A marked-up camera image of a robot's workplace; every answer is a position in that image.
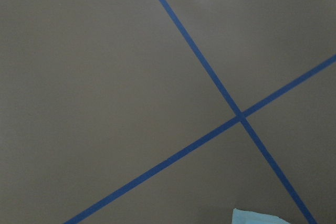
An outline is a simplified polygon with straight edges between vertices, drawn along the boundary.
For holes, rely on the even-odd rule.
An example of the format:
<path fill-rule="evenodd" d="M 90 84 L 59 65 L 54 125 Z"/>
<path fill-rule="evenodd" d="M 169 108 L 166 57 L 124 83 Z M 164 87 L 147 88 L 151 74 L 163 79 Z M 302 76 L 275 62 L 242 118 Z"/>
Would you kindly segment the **light blue foam block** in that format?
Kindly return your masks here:
<path fill-rule="evenodd" d="M 289 222 L 273 215 L 260 214 L 253 211 L 233 210 L 232 224 L 289 224 Z"/>

